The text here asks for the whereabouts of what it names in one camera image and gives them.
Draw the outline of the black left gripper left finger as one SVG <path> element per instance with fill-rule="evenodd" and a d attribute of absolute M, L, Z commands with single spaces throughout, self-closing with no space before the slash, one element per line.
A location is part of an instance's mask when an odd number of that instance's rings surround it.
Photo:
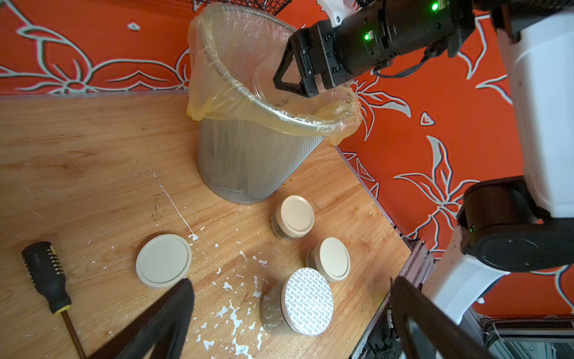
<path fill-rule="evenodd" d="M 191 281 L 182 279 L 92 358 L 180 358 L 194 310 Z"/>

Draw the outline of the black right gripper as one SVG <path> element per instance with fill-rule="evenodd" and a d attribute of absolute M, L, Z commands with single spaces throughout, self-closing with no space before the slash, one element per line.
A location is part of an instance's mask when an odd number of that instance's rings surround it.
<path fill-rule="evenodd" d="M 336 31 L 329 20 L 290 36 L 273 83 L 280 91 L 311 98 L 319 95 L 316 76 L 327 90 L 351 80 L 336 49 Z"/>

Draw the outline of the beige jar lid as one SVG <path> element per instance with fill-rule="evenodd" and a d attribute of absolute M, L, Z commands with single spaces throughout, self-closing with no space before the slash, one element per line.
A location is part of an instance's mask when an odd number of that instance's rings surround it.
<path fill-rule="evenodd" d="M 135 269 L 148 287 L 171 287 L 188 273 L 192 261 L 191 245 L 176 234 L 162 234 L 148 241 L 137 255 Z"/>

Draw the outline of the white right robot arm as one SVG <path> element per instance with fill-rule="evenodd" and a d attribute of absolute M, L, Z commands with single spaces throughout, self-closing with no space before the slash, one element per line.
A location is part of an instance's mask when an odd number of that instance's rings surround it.
<path fill-rule="evenodd" d="M 441 261 L 464 192 L 483 180 L 523 172 L 514 104 L 490 15 L 475 12 L 475 31 L 460 52 L 430 60 L 412 76 L 417 51 L 381 75 L 351 82 L 363 123 L 339 151 L 408 241 Z"/>

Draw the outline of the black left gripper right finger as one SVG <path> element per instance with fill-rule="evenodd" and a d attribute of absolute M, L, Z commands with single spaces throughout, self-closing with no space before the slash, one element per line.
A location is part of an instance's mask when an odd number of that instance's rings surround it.
<path fill-rule="evenodd" d="M 407 358 L 492 358 L 406 278 L 390 290 L 393 325 Z"/>

